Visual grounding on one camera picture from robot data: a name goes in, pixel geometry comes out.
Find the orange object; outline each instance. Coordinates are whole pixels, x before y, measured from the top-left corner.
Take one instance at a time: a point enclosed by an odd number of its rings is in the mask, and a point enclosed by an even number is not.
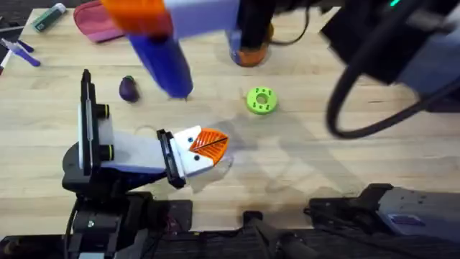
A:
[[[217,164],[229,145],[229,137],[215,129],[203,128],[189,151],[204,155]]]
[[[267,55],[268,45],[264,43],[258,50],[238,50],[240,66],[252,67],[259,65]]]
[[[101,0],[125,32],[151,36],[173,34],[173,22],[162,0]]]

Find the pen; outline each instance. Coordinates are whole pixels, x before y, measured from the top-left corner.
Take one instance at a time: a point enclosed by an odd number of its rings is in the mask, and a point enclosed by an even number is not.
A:
[[[35,50],[33,47],[30,47],[28,44],[23,42],[22,40],[17,40],[17,42],[28,52],[33,53]]]
[[[27,53],[27,51],[24,50],[19,44],[10,42],[5,39],[1,39],[1,43],[14,54],[18,55],[21,58],[24,58],[27,62],[30,63],[30,65],[33,65],[34,67],[41,65],[40,61],[34,59],[31,55],[29,55],[29,53]]]

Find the blue marker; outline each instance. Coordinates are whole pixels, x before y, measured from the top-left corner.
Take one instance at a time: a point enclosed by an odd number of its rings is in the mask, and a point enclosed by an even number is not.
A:
[[[158,86],[173,98],[193,90],[192,76],[179,42],[171,37],[127,35],[134,50]]]
[[[27,62],[30,63],[30,65],[33,65],[34,67],[38,67],[41,65],[40,61],[34,59],[31,55],[29,55],[29,53],[27,53],[27,51],[24,50],[20,44],[13,43],[5,39],[1,39],[1,43],[5,47],[7,47],[10,51],[12,51],[14,54],[18,55],[21,58],[24,58]]]

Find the eggplant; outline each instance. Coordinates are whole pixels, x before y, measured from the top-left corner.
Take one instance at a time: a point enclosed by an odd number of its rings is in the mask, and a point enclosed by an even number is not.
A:
[[[130,103],[135,103],[139,100],[139,92],[132,76],[123,77],[120,83],[119,93],[123,100]]]

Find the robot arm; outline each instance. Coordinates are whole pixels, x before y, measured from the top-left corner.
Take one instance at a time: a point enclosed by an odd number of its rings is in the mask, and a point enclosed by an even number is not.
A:
[[[227,145],[224,133],[200,126],[175,134],[161,129],[157,139],[114,131],[110,107],[96,103],[91,74],[85,70],[78,109],[78,144],[64,158],[63,187],[96,198],[125,194],[161,178],[182,188],[186,178],[214,167]]]

